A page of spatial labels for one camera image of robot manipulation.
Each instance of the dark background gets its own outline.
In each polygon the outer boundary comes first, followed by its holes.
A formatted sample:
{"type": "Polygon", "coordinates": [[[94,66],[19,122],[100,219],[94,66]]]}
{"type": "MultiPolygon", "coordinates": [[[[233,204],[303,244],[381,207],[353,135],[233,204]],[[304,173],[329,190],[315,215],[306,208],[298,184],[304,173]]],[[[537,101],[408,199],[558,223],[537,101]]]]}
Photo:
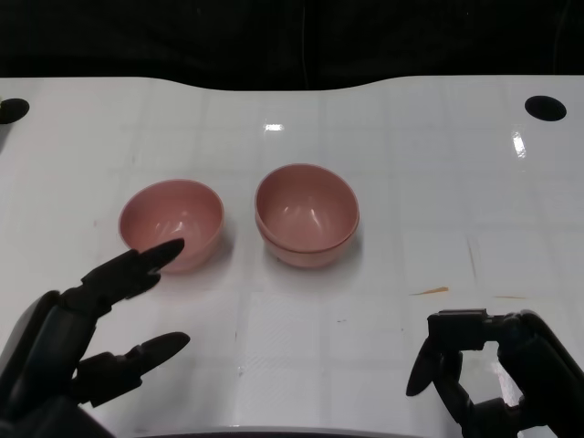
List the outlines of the dark background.
{"type": "Polygon", "coordinates": [[[581,0],[0,0],[0,77],[334,89],[583,72],[581,0]]]}

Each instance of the black hole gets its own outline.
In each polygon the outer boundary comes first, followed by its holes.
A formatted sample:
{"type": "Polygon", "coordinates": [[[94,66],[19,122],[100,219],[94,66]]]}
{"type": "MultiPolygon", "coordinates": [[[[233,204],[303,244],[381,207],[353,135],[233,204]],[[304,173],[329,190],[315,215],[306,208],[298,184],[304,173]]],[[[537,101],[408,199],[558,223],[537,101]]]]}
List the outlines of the black hole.
{"type": "Polygon", "coordinates": [[[6,99],[0,102],[0,125],[14,123],[25,117],[30,105],[24,99],[6,99]]]}
{"type": "Polygon", "coordinates": [[[550,96],[534,96],[526,100],[526,111],[536,119],[562,120],[568,113],[562,102],[550,96]]]}

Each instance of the pink bowl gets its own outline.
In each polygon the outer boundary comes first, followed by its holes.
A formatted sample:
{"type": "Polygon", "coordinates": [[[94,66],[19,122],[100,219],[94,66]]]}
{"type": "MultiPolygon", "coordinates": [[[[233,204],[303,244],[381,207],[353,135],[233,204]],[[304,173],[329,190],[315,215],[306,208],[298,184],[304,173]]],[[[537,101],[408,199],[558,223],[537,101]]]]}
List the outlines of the pink bowl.
{"type": "Polygon", "coordinates": [[[266,248],[277,259],[283,261],[284,263],[288,263],[289,265],[292,266],[305,268],[319,268],[328,266],[331,263],[335,262],[339,257],[341,257],[345,253],[347,248],[349,248],[354,236],[351,235],[342,244],[335,246],[334,248],[331,248],[327,251],[321,251],[319,253],[295,253],[293,251],[288,251],[278,245],[275,245],[265,235],[263,235],[261,231],[259,232],[259,234],[261,234],[262,238],[264,239],[266,248]]]}
{"type": "Polygon", "coordinates": [[[127,246],[144,251],[183,238],[184,249],[162,272],[185,272],[204,263],[217,248],[224,225],[221,199],[200,182],[157,182],[136,193],[120,215],[127,246]]]}
{"type": "Polygon", "coordinates": [[[259,184],[255,222],[268,249],[282,261],[324,266],[349,246],[359,224],[359,205],[335,173],[312,164],[290,164],[259,184]]]}

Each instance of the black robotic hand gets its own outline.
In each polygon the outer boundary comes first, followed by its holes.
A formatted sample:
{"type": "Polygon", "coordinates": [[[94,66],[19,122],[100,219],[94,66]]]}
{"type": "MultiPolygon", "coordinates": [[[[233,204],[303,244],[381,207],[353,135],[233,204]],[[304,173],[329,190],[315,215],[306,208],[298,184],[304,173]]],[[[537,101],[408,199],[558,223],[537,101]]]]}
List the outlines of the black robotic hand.
{"type": "Polygon", "coordinates": [[[0,356],[1,437],[111,437],[78,404],[97,406],[138,388],[141,375],[178,353],[189,337],[169,333],[123,356],[81,358],[98,319],[156,286],[160,269],[183,248],[177,239],[141,254],[130,250],[91,271],[80,287],[47,292],[25,311],[0,356]]]}
{"type": "Polygon", "coordinates": [[[465,438],[512,438],[543,425],[561,438],[584,436],[584,374],[534,312],[444,310],[428,317],[428,332],[406,394],[433,382],[465,438]],[[523,392],[517,406],[502,399],[474,404],[458,383],[462,351],[483,349],[487,341],[498,342],[499,362],[523,392]]]}

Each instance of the white table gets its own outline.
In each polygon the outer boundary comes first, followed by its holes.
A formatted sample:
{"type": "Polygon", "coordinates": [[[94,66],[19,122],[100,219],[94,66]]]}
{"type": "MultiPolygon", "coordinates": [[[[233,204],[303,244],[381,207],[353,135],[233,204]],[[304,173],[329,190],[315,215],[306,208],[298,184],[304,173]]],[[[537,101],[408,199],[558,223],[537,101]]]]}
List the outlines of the white table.
{"type": "MultiPolygon", "coordinates": [[[[168,331],[192,339],[139,390],[89,408],[119,437],[226,426],[459,436],[433,387],[405,396],[425,320],[443,308],[531,308],[584,364],[584,78],[327,92],[0,79],[0,95],[31,105],[0,153],[2,344],[35,298],[126,249],[118,214],[140,188],[191,178],[224,201],[228,242],[210,265],[100,321],[88,355],[168,331]],[[529,116],[525,100],[540,94],[568,116],[529,116]],[[330,269],[291,269],[263,249],[253,195],[288,162],[326,166],[358,195],[358,243],[330,269]],[[414,295],[437,287],[449,291],[414,295]]],[[[465,355],[462,382],[476,401],[518,398],[495,346],[465,355]]]]}

